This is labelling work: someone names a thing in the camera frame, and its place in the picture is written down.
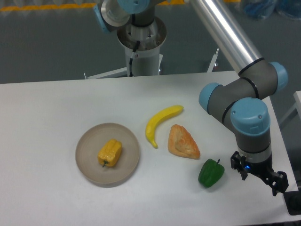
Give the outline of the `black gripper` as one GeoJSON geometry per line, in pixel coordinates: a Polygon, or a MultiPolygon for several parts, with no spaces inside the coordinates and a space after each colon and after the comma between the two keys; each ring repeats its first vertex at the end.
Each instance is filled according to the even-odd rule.
{"type": "Polygon", "coordinates": [[[230,158],[231,168],[237,170],[244,181],[248,174],[260,178],[272,189],[272,195],[284,194],[289,186],[287,174],[283,171],[275,172],[272,169],[272,155],[259,163],[252,163],[246,157],[235,151],[230,158]]]}

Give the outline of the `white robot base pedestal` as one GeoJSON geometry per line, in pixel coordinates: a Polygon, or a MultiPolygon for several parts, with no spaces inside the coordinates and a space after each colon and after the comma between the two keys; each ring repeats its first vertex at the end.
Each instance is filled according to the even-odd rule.
{"type": "Polygon", "coordinates": [[[129,77],[159,75],[160,48],[166,40],[166,26],[158,17],[145,27],[129,24],[117,31],[125,50],[129,77]]]}

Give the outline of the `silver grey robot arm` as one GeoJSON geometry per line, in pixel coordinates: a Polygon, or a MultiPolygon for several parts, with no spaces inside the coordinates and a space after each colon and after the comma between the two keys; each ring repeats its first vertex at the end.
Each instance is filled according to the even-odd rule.
{"type": "MultiPolygon", "coordinates": [[[[93,8],[104,32],[117,31],[129,77],[159,74],[158,52],[166,27],[155,16],[157,4],[156,0],[102,0],[93,8]]],[[[273,194],[284,193],[288,179],[272,168],[270,116],[263,100],[287,84],[287,72],[261,56],[221,0],[193,0],[191,4],[239,76],[226,86],[206,85],[199,104],[234,133],[238,150],[230,162],[242,179],[252,174],[269,185],[273,194]]]]}

